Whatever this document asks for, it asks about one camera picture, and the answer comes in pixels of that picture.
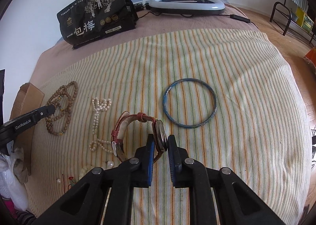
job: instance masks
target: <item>black plastic bag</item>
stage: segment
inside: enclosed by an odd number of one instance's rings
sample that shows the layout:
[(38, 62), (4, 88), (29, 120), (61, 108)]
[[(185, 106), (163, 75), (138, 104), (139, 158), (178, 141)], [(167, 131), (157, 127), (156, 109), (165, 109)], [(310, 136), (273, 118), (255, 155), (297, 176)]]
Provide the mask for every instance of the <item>black plastic bag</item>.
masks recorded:
[(74, 47), (135, 29), (131, 0), (76, 0), (57, 13), (64, 40)]

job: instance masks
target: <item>white plastic bag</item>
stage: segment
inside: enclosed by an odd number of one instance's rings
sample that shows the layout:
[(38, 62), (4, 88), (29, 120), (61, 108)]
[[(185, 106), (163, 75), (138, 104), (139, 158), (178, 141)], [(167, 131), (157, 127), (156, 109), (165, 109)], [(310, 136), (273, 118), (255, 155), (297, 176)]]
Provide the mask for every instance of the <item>white plastic bag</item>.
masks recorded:
[(25, 211), (28, 207), (27, 191), (25, 185), (18, 181), (13, 172), (14, 164), (21, 157), (21, 153), (17, 151), (11, 153), (10, 156), (0, 154), (8, 163), (8, 169), (0, 172), (0, 194), (4, 198), (11, 198), (17, 210)]

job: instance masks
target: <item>brown cardboard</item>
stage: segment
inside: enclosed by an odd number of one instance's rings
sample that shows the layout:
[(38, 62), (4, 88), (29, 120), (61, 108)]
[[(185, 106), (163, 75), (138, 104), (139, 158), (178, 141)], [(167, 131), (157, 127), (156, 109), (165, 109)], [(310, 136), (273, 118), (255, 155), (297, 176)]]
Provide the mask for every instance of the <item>brown cardboard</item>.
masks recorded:
[[(18, 94), (16, 95), (10, 119), (18, 117), (33, 111), (41, 106), (44, 93), (41, 92), (30, 82), (23, 84), (20, 87)], [(31, 174), (31, 150), (32, 139), (35, 126), (27, 129), (23, 133), (17, 136), (14, 141), (14, 148), (22, 147), (24, 150), (24, 165), (28, 170), (28, 174)]]

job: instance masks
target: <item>blue bangle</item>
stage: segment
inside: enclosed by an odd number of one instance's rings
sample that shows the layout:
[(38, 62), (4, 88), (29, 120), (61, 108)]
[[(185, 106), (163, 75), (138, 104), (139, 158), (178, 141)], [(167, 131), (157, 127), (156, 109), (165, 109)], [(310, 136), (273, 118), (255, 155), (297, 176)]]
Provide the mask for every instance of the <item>blue bangle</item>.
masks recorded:
[[(214, 97), (214, 110), (213, 112), (211, 113), (211, 115), (202, 123), (200, 124), (197, 124), (197, 125), (185, 125), (185, 124), (180, 124), (178, 122), (176, 122), (172, 117), (171, 115), (168, 113), (167, 111), (167, 108), (166, 108), (166, 101), (167, 101), (167, 94), (168, 92), (171, 90), (172, 87), (176, 86), (178, 83), (181, 83), (181, 82), (197, 82), (197, 83), (200, 83), (202, 85), (204, 85), (206, 88), (208, 88), (208, 90), (211, 92), (212, 96)], [(210, 85), (206, 84), (205, 82), (201, 81), (201, 80), (198, 80), (198, 79), (194, 79), (194, 78), (185, 78), (185, 79), (180, 79), (176, 82), (174, 82), (173, 84), (171, 84), (168, 89), (165, 91), (165, 94), (163, 95), (163, 98), (162, 98), (162, 104), (163, 104), (163, 111), (164, 113), (167, 115), (168, 119), (173, 122), (174, 124), (180, 126), (180, 127), (183, 127), (183, 128), (186, 128), (186, 129), (193, 129), (193, 128), (197, 128), (197, 127), (200, 127), (200, 126), (203, 126), (204, 124), (206, 124), (209, 120), (211, 120), (211, 118), (215, 115), (215, 112), (216, 112), (216, 109), (217, 109), (217, 97), (216, 97), (216, 94), (214, 92), (214, 90), (210, 87)]]

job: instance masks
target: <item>metal screw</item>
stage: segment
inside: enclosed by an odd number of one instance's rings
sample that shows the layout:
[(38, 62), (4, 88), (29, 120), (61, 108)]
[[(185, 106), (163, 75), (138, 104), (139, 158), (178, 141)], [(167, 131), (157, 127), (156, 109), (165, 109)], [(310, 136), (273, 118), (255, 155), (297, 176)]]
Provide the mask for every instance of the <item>metal screw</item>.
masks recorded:
[(224, 167), (224, 168), (222, 169), (222, 173), (224, 173), (224, 174), (226, 174), (226, 175), (230, 174), (231, 172), (232, 172), (232, 170), (229, 169), (229, 168), (227, 168), (227, 167)]
[(184, 162), (185, 162), (186, 164), (194, 164), (194, 160), (193, 160), (192, 158), (186, 158), (186, 159), (184, 160)]
[(102, 168), (101, 167), (95, 167), (92, 169), (92, 173), (93, 174), (100, 174), (102, 172)]
[(131, 163), (131, 164), (137, 164), (137, 163), (139, 163), (139, 159), (138, 159), (137, 157), (132, 157), (132, 158), (130, 159), (130, 163)]

